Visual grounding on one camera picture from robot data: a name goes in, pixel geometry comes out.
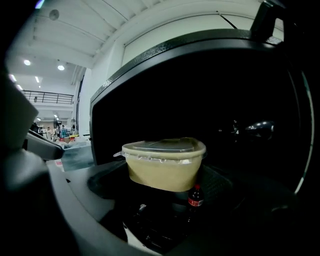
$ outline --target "light fixture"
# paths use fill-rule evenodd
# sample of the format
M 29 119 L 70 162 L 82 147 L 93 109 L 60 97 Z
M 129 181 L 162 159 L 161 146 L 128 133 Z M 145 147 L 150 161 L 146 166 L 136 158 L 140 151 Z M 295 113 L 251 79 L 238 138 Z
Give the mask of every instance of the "light fixture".
M 27 60 L 27 59 L 25 59 L 23 63 L 24 63 L 25 65 L 27 65 L 27 66 L 30 66 L 30 64 L 31 64 L 31 62 L 30 62 L 29 60 Z
M 10 76 L 10 79 L 11 79 L 12 82 L 16 82 L 17 81 L 17 79 L 15 78 L 15 76 L 13 74 L 10 74 L 9 76 Z
M 45 0 L 39 0 L 36 5 L 35 5 L 35 9 L 40 9 L 42 7 L 42 5 L 44 4 Z

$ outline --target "gray plastic surface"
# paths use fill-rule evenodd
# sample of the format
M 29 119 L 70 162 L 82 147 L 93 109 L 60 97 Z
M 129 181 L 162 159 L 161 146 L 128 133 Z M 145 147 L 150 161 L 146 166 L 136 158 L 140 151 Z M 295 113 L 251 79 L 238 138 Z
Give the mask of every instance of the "gray plastic surface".
M 93 193 L 87 185 L 87 181 L 93 175 L 100 173 L 108 168 L 110 164 L 103 164 L 75 171 L 63 172 L 66 179 L 70 182 L 72 192 L 81 202 L 88 213 L 96 220 L 100 221 L 115 206 L 115 200 L 102 199 Z
M 36 154 L 12 151 L 1 161 L 2 248 L 13 255 L 78 255 L 78 247 L 54 196 L 49 169 Z
M 43 160 L 55 160 L 63 156 L 64 150 L 62 147 L 46 138 L 28 132 L 26 139 L 28 140 L 27 150 L 35 153 Z
M 49 164 L 48 166 L 57 203 L 66 222 L 74 234 L 82 255 L 149 255 L 146 252 L 142 252 L 129 246 L 125 241 L 116 237 L 114 234 L 100 225 L 83 205 L 83 198 L 88 195 L 83 194 L 82 196 L 84 197 L 80 196 L 79 198 L 82 199 L 80 201 L 77 197 L 79 194 L 76 195 L 73 191 L 74 188 L 72 189 L 69 186 L 69 183 L 67 183 L 65 173 L 60 171 L 60 169 L 53 164 Z

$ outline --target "railing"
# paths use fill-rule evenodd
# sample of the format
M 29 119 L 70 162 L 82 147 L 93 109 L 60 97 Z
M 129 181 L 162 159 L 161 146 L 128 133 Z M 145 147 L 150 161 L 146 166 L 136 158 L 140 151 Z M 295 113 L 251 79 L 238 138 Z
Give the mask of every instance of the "railing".
M 34 103 L 73 104 L 74 96 L 70 94 L 46 91 L 23 90 L 25 97 Z

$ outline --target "ceiling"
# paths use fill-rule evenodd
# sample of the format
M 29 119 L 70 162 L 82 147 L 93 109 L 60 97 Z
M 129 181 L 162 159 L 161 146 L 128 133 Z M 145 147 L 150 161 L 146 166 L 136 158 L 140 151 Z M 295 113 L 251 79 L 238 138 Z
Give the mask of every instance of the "ceiling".
M 67 110 L 38 110 L 39 113 L 37 118 L 40 118 L 42 121 L 53 122 L 55 119 L 54 115 L 57 115 L 60 121 L 66 121 L 71 118 L 71 111 Z
M 162 0 L 45 0 L 10 51 L 92 66 L 108 38 L 132 17 Z M 58 10 L 52 20 L 50 12 Z
M 29 60 L 30 65 L 25 65 L 24 60 Z M 64 70 L 59 70 L 58 65 L 63 65 Z M 82 78 L 85 71 L 71 63 L 23 53 L 8 55 L 6 67 L 23 90 L 70 95 L 75 93 L 76 81 Z
M 92 68 L 125 33 L 129 38 L 122 44 L 166 22 L 217 10 L 254 17 L 259 4 L 258 0 L 45 0 L 9 52 Z

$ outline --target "small soda bottle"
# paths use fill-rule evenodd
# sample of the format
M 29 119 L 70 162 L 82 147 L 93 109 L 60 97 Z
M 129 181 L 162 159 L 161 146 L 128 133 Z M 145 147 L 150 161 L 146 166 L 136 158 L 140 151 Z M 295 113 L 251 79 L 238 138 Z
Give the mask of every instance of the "small soda bottle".
M 190 189 L 188 194 L 188 205 L 187 205 L 187 222 L 192 222 L 192 219 L 195 218 L 197 209 L 204 202 L 204 193 L 200 188 L 199 184 Z

